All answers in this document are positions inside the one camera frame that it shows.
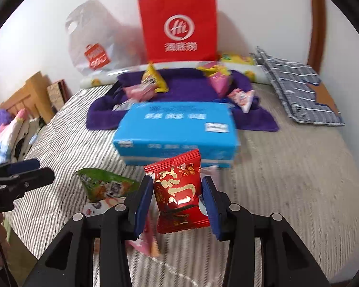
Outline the red gold snack packet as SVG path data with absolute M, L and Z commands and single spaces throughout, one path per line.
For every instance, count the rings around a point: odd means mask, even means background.
M 157 232 L 168 234 L 209 226 L 202 204 L 201 155 L 191 150 L 144 167 L 153 179 L 159 218 Z

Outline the wooden headboard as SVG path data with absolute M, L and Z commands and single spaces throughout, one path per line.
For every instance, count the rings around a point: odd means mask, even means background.
M 18 111 L 24 108 L 30 117 L 41 117 L 48 124 L 54 116 L 47 92 L 47 87 L 50 84 L 49 78 L 39 71 L 27 79 L 25 84 L 7 101 L 2 102 L 0 109 L 5 109 L 16 115 Z

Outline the white plastic Miniso bag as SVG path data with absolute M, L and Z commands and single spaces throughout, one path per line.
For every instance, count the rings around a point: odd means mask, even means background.
M 67 17 L 68 53 L 84 76 L 137 66 L 144 60 L 138 30 L 123 25 L 99 0 L 88 0 Z

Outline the pink white small packet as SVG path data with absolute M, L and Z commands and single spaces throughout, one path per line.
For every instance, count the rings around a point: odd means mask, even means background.
M 254 90 L 245 92 L 239 88 L 236 88 L 228 95 L 228 98 L 237 104 L 243 113 L 248 113 L 251 108 L 254 96 Z

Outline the patterned box by headboard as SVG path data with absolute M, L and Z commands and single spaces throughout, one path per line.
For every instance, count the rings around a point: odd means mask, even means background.
M 70 99 L 70 93 L 64 79 L 50 84 L 46 90 L 52 109 L 55 112 L 60 111 Z

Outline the plush toy pile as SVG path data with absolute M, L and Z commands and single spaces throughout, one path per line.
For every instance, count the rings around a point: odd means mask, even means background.
M 0 164 L 23 161 L 45 125 L 42 117 L 32 119 L 25 108 L 13 118 L 0 109 Z

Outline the blue plaid folded cloth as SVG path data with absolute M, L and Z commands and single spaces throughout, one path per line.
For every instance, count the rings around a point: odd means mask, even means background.
M 255 50 L 257 63 L 264 70 L 289 118 L 300 124 L 344 125 L 334 99 L 311 66 L 276 58 L 260 47 Z

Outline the red paper shopping bag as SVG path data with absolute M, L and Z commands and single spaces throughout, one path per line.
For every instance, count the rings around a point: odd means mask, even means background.
M 148 61 L 213 61 L 217 0 L 139 0 Z

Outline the pink yellow snack packet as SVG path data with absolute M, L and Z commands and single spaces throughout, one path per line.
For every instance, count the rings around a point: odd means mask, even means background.
M 210 61 L 196 67 L 205 77 L 208 78 L 210 85 L 216 91 L 220 99 L 227 95 L 230 88 L 232 76 L 228 68 L 220 61 Z

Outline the green snack packet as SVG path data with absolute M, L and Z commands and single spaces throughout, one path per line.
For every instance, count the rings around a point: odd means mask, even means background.
M 90 202 L 106 198 L 124 198 L 138 190 L 140 183 L 128 177 L 99 168 L 82 168 L 75 171 Z

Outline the blue tissue pack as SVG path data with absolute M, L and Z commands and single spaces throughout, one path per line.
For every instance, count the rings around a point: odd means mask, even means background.
M 126 112 L 113 145 L 127 165 L 147 165 L 197 149 L 202 166 L 228 168 L 240 140 L 225 104 L 144 102 Z

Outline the yellow triangular snack packet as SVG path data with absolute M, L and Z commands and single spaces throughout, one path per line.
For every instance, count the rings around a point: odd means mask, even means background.
M 148 84 L 149 86 L 152 86 L 155 93 L 169 92 L 167 83 L 152 63 L 148 64 L 147 69 L 142 75 L 141 84 Z

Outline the purple towel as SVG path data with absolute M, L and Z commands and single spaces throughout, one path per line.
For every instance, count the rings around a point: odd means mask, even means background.
M 229 97 L 219 97 L 211 86 L 209 79 L 200 70 L 192 68 L 161 69 L 160 75 L 168 85 L 169 92 L 158 93 L 154 102 L 219 102 L 229 104 L 239 130 L 276 132 L 279 127 L 273 116 L 262 108 L 259 97 L 255 96 L 248 113 L 232 101 Z M 89 107 L 86 127 L 89 130 L 115 130 L 125 110 L 114 110 L 115 106 L 127 101 L 124 89 L 140 83 L 142 71 L 124 73 L 118 76 L 118 81 L 101 98 L 96 99 Z

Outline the yellow snack bag at back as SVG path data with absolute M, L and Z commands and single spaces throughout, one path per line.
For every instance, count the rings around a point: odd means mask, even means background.
M 254 66 L 255 62 L 251 56 L 241 56 L 235 53 L 221 53 L 220 61 L 223 63 L 243 64 Z

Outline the brown wooden door frame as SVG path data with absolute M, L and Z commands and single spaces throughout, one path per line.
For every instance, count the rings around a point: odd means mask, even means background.
M 326 38 L 326 7 L 325 0 L 311 0 L 311 41 L 307 64 L 317 73 L 323 61 Z

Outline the silver clear packet on towel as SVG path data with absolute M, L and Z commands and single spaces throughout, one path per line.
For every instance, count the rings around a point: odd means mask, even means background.
M 137 104 L 138 101 L 135 99 L 128 99 L 121 104 L 116 104 L 113 107 L 113 111 L 128 111 L 134 104 Z

